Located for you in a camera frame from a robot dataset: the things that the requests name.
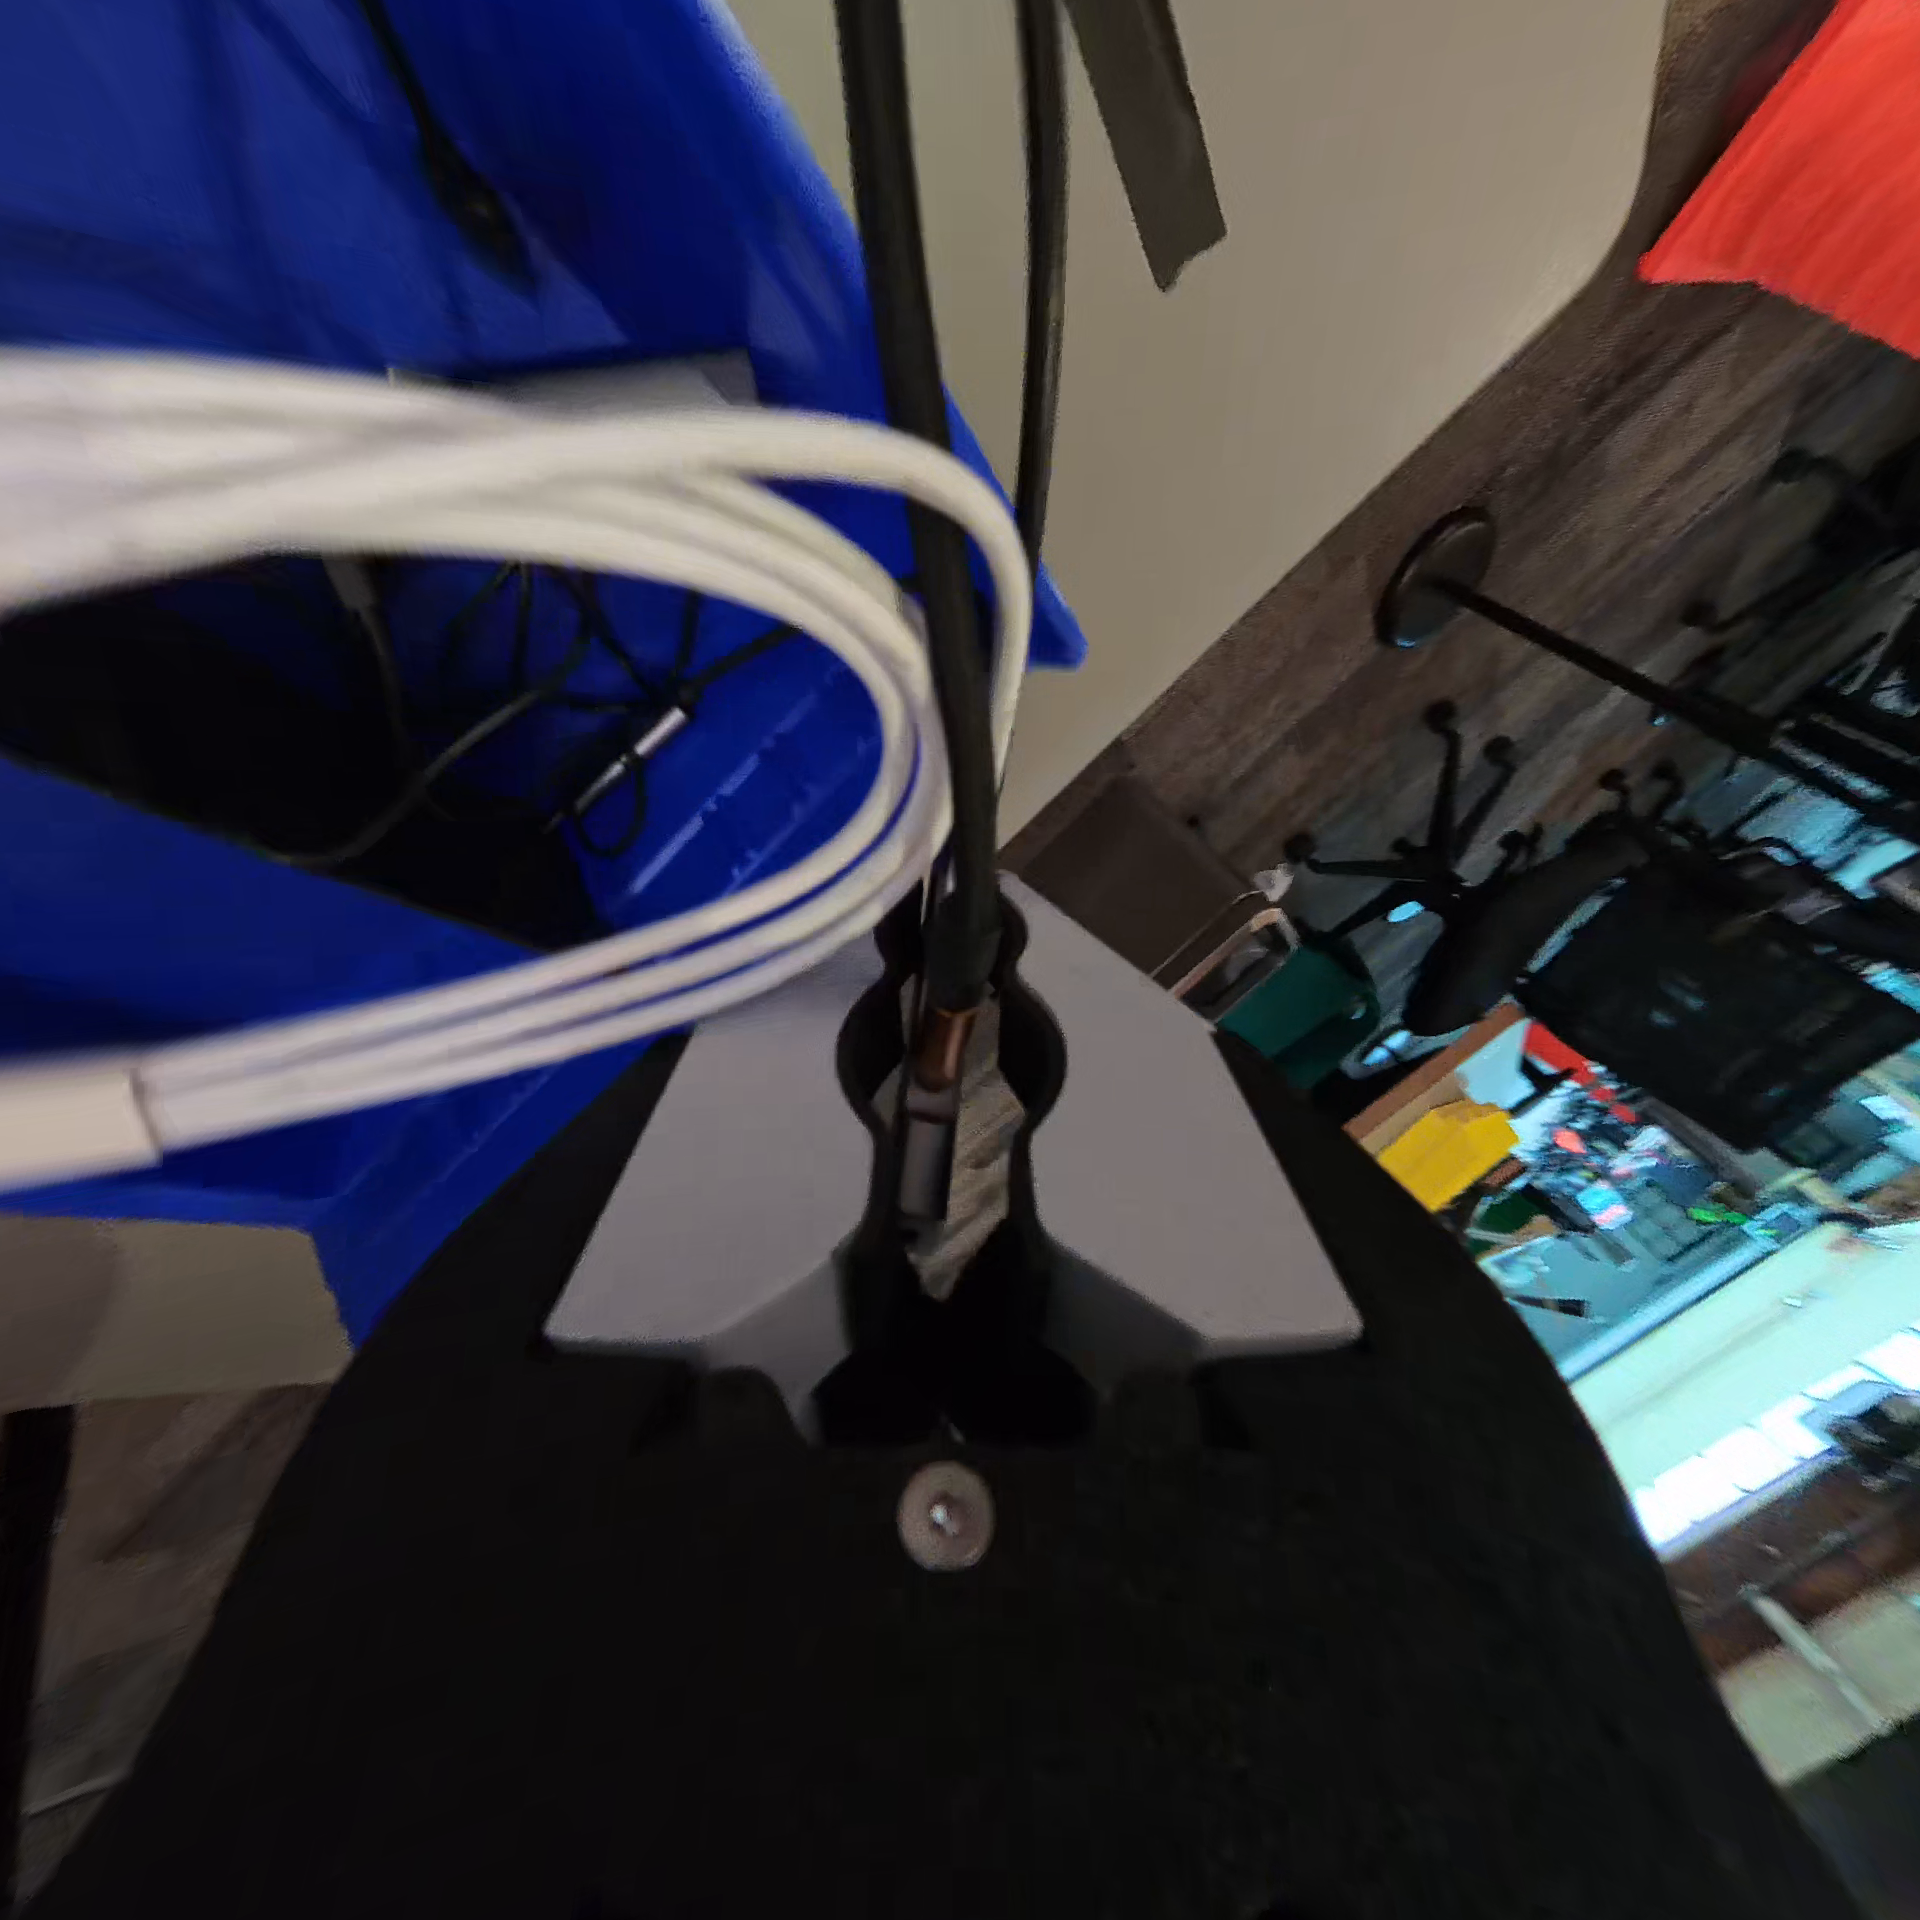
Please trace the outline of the green box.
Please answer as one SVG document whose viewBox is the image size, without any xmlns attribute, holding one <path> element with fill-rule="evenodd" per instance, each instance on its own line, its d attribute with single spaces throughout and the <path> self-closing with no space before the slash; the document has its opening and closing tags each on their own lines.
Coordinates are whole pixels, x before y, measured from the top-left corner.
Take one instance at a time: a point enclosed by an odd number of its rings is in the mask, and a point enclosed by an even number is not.
<svg viewBox="0 0 1920 1920">
<path fill-rule="evenodd" d="M 1314 1090 L 1379 1032 L 1379 988 L 1349 940 L 1302 943 L 1215 1019 L 1297 1090 Z"/>
</svg>

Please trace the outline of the red storage bin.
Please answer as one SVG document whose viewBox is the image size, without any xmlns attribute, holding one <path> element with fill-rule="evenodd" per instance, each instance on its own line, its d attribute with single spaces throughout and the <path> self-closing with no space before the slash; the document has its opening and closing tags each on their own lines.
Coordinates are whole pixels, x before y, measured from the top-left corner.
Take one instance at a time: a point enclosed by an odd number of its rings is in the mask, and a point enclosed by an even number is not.
<svg viewBox="0 0 1920 1920">
<path fill-rule="evenodd" d="M 1837 3 L 1638 276 L 1735 283 L 1918 358 L 1918 6 Z"/>
</svg>

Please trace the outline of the black coat stand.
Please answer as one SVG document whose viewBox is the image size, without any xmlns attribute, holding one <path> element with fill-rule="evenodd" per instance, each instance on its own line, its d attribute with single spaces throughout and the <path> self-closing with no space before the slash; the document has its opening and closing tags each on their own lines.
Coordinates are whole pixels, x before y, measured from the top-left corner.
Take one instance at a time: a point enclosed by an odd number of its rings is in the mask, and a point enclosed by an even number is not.
<svg viewBox="0 0 1920 1920">
<path fill-rule="evenodd" d="M 1661 683 L 1488 598 L 1482 580 L 1494 553 L 1497 526 L 1481 505 L 1454 509 L 1422 528 L 1379 589 L 1374 606 L 1374 636 L 1379 645 L 1388 652 L 1415 652 L 1431 643 L 1454 618 L 1474 618 L 1572 666 L 1588 679 L 1629 693 L 1651 715 L 1691 728 L 1811 795 L 1848 805 L 1871 829 L 1918 846 L 1918 799 L 1894 796 L 1888 780 L 1871 778 L 1874 792 L 1862 792 L 1858 780 L 1835 778 L 1829 762 L 1814 752 L 1789 745 L 1781 723 L 1724 698 Z"/>
</svg>

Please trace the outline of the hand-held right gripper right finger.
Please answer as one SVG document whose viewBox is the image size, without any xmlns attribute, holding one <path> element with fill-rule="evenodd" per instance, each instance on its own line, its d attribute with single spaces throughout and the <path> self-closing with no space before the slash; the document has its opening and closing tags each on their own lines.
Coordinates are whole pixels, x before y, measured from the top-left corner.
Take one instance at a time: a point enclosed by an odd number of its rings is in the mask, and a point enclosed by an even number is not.
<svg viewBox="0 0 1920 1920">
<path fill-rule="evenodd" d="M 1044 1339 L 1074 1369 L 1352 1346 L 1359 1312 L 1211 1026 L 1017 876 L 1004 925 L 1008 1222 Z"/>
</svg>

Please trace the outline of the black tape strip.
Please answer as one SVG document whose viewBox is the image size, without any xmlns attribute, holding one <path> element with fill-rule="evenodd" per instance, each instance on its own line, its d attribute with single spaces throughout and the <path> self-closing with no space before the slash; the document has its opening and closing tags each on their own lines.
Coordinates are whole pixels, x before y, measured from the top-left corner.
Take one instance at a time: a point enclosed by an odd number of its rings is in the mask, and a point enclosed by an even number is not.
<svg viewBox="0 0 1920 1920">
<path fill-rule="evenodd" d="M 1161 290 L 1227 236 L 1171 3 L 1069 3 L 1074 43 Z"/>
</svg>

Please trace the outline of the blue storage bin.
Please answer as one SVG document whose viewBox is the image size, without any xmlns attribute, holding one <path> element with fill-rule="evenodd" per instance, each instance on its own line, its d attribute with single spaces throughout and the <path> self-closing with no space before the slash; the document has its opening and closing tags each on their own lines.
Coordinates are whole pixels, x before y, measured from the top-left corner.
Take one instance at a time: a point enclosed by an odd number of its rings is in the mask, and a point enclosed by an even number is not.
<svg viewBox="0 0 1920 1920">
<path fill-rule="evenodd" d="M 721 359 L 887 420 L 854 223 L 731 3 L 5 3 L 4 348 L 477 389 Z M 854 673 L 644 580 L 415 553 L 4 615 L 4 1063 L 398 993 L 778 876 Z"/>
</svg>

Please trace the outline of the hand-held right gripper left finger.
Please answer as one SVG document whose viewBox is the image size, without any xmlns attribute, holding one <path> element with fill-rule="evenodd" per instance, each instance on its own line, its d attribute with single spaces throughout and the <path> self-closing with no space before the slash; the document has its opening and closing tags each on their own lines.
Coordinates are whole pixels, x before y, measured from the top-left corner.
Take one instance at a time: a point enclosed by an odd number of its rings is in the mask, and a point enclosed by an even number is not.
<svg viewBox="0 0 1920 1920">
<path fill-rule="evenodd" d="M 764 1375 L 822 1435 L 898 1078 L 848 1090 L 839 1038 L 884 979 L 879 956 L 828 956 L 691 1032 L 545 1318 L 557 1352 Z"/>
</svg>

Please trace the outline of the black office chair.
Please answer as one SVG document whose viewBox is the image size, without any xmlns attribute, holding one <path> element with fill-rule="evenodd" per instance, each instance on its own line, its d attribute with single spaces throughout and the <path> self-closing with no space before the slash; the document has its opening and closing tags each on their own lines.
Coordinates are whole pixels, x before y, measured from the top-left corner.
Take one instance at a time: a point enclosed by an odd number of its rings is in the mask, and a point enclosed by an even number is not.
<svg viewBox="0 0 1920 1920">
<path fill-rule="evenodd" d="M 1459 870 L 1521 762 L 1509 738 L 1482 760 L 1485 795 L 1459 805 L 1459 726 L 1434 702 L 1422 726 L 1444 768 L 1419 840 L 1379 858 L 1328 859 L 1291 833 L 1291 870 L 1377 880 L 1379 890 L 1308 943 L 1341 952 L 1355 930 L 1415 906 L 1439 930 L 1407 988 L 1412 1038 L 1465 1032 L 1502 1002 L 1542 1023 L 1731 1148 L 1761 1148 L 1808 1119 L 1845 1080 L 1918 1043 L 1918 1008 L 1869 969 L 1918 976 L 1918 888 L 1844 888 L 1784 840 L 1708 833 L 1677 815 L 1684 772 L 1651 768 L 1657 799 L 1635 802 L 1624 768 L 1601 778 L 1611 805 L 1559 852 L 1542 826 L 1501 833 L 1494 865 Z"/>
</svg>

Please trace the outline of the grey desk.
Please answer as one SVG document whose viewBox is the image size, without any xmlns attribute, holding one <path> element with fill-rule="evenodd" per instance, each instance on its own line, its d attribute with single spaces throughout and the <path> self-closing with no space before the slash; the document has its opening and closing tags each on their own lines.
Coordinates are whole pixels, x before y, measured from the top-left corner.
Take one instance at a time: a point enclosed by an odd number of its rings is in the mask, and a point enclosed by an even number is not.
<svg viewBox="0 0 1920 1920">
<path fill-rule="evenodd" d="M 861 679 L 878 775 L 778 876 L 398 993 L 4 1065 L 4 1209 L 298 1228 L 349 1333 L 628 1063 L 879 956 L 848 1090 L 899 1068 L 952 826 L 909 505 L 969 542 L 997 802 L 1022 826 L 1261 589 L 1542 328 L 1635 198 L 1661 3 L 1171 3 L 1227 236 L 1161 290 L 1074 29 L 1064 389 L 1044 565 L 1014 488 L 1027 179 L 1014 3 L 899 3 L 948 452 L 748 395 L 721 359 L 477 389 L 4 348 L 4 615 L 308 553 L 644 580 L 764 610 Z M 854 223 L 835 3 L 737 13 Z"/>
</svg>

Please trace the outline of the yellow bin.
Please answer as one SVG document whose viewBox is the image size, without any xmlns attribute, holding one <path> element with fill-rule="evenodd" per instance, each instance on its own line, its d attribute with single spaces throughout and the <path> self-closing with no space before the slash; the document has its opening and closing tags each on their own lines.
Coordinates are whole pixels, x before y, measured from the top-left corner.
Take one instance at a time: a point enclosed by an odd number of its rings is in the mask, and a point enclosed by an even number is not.
<svg viewBox="0 0 1920 1920">
<path fill-rule="evenodd" d="M 1379 1148 L 1377 1163 L 1434 1215 L 1497 1172 L 1518 1142 L 1518 1129 L 1501 1106 L 1459 1098 L 1418 1118 Z"/>
</svg>

